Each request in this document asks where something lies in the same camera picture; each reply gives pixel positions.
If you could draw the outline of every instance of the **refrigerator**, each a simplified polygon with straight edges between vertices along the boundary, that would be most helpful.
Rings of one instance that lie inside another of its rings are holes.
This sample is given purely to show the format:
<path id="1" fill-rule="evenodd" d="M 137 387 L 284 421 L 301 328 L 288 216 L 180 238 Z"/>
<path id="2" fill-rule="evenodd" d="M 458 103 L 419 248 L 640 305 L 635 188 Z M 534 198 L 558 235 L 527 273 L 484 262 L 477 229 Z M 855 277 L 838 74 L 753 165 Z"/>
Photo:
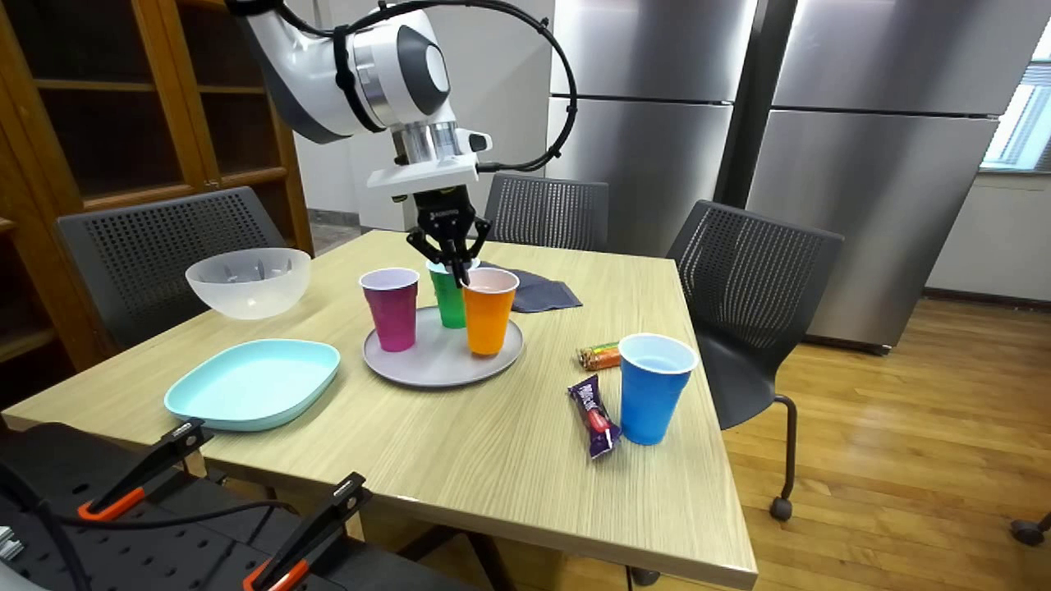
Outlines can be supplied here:
<path id="1" fill-rule="evenodd" d="M 1047 7 L 770 0 L 720 200 L 845 235 L 811 340 L 900 342 Z"/>
<path id="2" fill-rule="evenodd" d="M 713 200 L 757 0 L 554 0 L 577 124 L 547 173 L 611 188 L 611 249 L 663 256 Z M 566 123 L 553 67 L 548 137 Z"/>

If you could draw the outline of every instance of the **wooden cabinet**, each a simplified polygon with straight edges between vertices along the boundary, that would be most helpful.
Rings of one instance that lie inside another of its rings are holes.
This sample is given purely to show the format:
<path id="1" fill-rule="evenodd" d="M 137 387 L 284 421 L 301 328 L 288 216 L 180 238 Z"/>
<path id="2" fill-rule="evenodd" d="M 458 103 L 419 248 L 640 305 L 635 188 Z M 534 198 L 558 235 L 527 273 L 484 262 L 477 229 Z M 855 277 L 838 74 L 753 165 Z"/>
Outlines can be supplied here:
<path id="1" fill-rule="evenodd" d="M 0 63 L 5 335 L 39 327 L 68 368 L 110 354 L 78 320 L 91 309 L 52 235 L 64 214 L 249 185 L 311 249 L 293 135 L 225 0 L 0 0 Z"/>

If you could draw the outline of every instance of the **teal plate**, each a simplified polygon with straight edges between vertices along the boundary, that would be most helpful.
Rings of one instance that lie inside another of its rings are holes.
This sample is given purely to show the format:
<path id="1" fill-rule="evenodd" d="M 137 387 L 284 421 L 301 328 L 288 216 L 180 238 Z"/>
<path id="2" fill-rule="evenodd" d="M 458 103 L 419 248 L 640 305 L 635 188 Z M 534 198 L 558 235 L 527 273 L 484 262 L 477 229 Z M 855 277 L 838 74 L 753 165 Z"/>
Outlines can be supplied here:
<path id="1" fill-rule="evenodd" d="M 342 354 L 324 342 L 246 342 L 228 349 L 164 396 L 167 415 L 215 430 L 274 430 L 298 419 L 335 379 Z"/>

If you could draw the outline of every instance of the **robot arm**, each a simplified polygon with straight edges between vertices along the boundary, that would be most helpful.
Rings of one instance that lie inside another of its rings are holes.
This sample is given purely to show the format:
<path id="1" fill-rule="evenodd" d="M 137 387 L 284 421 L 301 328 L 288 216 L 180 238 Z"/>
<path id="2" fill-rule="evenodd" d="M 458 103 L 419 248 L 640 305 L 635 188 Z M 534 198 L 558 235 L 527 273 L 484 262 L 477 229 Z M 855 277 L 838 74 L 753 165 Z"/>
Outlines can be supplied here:
<path id="1" fill-rule="evenodd" d="M 491 149 L 488 135 L 464 133 L 450 109 L 450 76 L 434 40 L 423 7 L 459 4 L 520 16 L 558 54 L 573 105 L 554 145 L 530 165 L 477 165 L 477 150 Z M 375 170 L 368 188 L 391 198 L 410 194 L 419 226 L 410 248 L 445 262 L 459 285 L 470 260 L 491 238 L 491 224 L 477 222 L 466 185 L 481 170 L 538 170 L 566 145 L 575 123 L 575 80 L 561 48 L 530 15 L 501 0 L 403 0 L 386 4 L 377 15 L 328 32 L 306 27 L 284 0 L 228 0 L 243 16 L 263 80 L 287 123 L 324 145 L 351 135 L 391 133 L 395 168 Z"/>

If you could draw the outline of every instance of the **blue cup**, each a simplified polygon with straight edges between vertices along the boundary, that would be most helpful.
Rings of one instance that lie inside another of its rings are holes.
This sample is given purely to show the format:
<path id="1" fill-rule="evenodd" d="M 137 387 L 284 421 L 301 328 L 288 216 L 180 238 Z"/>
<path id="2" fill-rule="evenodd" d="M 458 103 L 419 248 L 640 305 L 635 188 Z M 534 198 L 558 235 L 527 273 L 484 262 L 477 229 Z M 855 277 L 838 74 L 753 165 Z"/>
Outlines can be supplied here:
<path id="1" fill-rule="evenodd" d="M 663 335 L 629 335 L 622 351 L 622 434 L 656 448 L 698 368 L 698 351 Z"/>

